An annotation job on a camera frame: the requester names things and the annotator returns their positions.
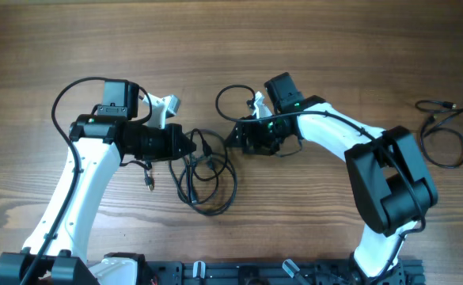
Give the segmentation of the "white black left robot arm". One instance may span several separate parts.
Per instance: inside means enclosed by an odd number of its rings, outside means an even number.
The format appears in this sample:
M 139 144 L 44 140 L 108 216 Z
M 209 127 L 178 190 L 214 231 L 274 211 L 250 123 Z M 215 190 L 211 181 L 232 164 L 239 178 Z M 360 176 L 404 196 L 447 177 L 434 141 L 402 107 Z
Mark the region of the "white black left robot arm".
M 105 78 L 102 102 L 62 137 L 63 173 L 42 219 L 18 253 L 0 256 L 0 284 L 152 284 L 144 255 L 109 253 L 87 264 L 89 235 L 104 191 L 126 155 L 145 170 L 195 151 L 182 127 L 167 123 L 180 99 L 155 97 L 127 80 Z

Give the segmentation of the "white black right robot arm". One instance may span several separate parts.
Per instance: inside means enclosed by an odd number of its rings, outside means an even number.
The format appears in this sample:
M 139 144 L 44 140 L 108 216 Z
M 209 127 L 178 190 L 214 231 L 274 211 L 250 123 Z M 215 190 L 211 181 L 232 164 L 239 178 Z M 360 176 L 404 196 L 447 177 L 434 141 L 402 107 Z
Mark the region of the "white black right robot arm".
M 289 73 L 254 92 L 249 116 L 236 119 L 228 147 L 245 154 L 277 155 L 294 135 L 324 147 L 347 167 L 355 206 L 365 223 L 359 245 L 343 274 L 349 284 L 413 283 L 398 254 L 411 234 L 426 229 L 426 213 L 438 202 L 435 183 L 412 133 L 405 127 L 371 127 L 336 111 L 325 99 L 304 97 Z

